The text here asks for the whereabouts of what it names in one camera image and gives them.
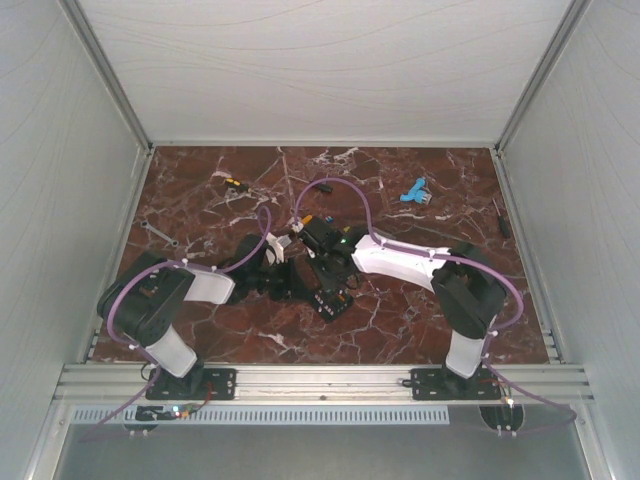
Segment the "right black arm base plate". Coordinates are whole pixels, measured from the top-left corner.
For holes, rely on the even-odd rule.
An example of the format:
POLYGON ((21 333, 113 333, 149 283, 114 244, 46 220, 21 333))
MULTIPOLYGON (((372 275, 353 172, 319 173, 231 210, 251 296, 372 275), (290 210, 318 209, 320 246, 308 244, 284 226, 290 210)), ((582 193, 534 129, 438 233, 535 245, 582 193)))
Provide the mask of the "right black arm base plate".
POLYGON ((486 368, 464 379, 443 368, 415 368, 401 381, 418 401, 497 401, 502 398, 500 381, 486 368))

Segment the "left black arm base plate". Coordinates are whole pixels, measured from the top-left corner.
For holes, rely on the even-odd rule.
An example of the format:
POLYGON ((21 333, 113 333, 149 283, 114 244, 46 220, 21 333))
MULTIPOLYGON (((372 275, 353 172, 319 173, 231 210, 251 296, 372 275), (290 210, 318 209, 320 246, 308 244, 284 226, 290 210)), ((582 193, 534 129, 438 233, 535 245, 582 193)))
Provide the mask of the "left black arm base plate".
POLYGON ((237 371, 232 368, 196 366, 178 378, 163 371, 146 393, 147 400, 220 400, 235 398, 237 371))

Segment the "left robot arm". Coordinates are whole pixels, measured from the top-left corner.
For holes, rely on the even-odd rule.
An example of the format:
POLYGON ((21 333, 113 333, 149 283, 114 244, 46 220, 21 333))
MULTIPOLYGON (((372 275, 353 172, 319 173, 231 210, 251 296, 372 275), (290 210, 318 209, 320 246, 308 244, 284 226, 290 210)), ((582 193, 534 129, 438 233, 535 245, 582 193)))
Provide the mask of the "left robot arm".
POLYGON ((214 267, 170 265, 141 254, 100 297, 97 314, 120 340, 140 347, 159 376, 148 399, 200 399, 214 382, 204 362, 173 326, 186 302, 235 305, 256 292, 274 302, 305 301, 313 293, 286 260, 258 235, 246 235, 233 257, 214 267))

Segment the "black fuse box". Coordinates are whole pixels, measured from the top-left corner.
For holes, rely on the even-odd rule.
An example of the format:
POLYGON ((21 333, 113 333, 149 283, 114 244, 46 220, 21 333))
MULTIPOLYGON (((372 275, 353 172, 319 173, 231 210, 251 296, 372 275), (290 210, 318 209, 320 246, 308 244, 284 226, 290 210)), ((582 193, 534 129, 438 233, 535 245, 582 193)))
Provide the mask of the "black fuse box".
POLYGON ((316 289, 310 304, 325 323, 332 323, 353 305, 353 297, 345 290, 316 289))

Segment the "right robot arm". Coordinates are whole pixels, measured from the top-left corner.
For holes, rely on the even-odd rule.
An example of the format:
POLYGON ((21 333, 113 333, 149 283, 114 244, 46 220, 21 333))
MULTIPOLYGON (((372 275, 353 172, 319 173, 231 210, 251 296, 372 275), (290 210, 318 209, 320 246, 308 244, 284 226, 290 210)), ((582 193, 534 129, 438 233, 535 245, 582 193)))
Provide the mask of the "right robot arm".
POLYGON ((360 274, 395 278, 434 294, 452 330, 449 350, 440 373, 414 376, 404 385, 447 400, 472 397, 484 341, 506 298, 499 280, 475 267, 476 247, 421 247, 361 227, 337 229, 315 216, 298 222, 294 232, 322 289, 334 297, 360 274))

